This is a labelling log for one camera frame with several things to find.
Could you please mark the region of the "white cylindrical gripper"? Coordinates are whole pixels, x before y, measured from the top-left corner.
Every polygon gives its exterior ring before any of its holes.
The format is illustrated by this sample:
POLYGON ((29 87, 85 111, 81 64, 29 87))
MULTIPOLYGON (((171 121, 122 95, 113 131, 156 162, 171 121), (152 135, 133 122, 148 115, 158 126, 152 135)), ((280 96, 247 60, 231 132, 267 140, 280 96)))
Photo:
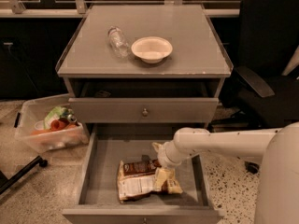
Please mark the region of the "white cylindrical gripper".
POLYGON ((176 168, 181 165, 181 157, 174 142, 169 141, 158 146, 157 158, 163 168, 158 168, 155 172, 153 190, 162 191, 164 184, 174 173, 172 169, 167 168, 176 168))

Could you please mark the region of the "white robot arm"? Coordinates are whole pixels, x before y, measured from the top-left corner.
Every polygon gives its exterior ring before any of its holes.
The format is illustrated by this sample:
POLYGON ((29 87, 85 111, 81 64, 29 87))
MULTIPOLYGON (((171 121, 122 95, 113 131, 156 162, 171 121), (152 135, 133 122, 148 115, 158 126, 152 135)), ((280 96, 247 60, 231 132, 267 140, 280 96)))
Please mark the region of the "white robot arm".
POLYGON ((155 143, 158 162, 175 168, 210 151, 260 165, 254 224, 299 224, 299 124, 284 128, 211 133, 181 128, 155 143))

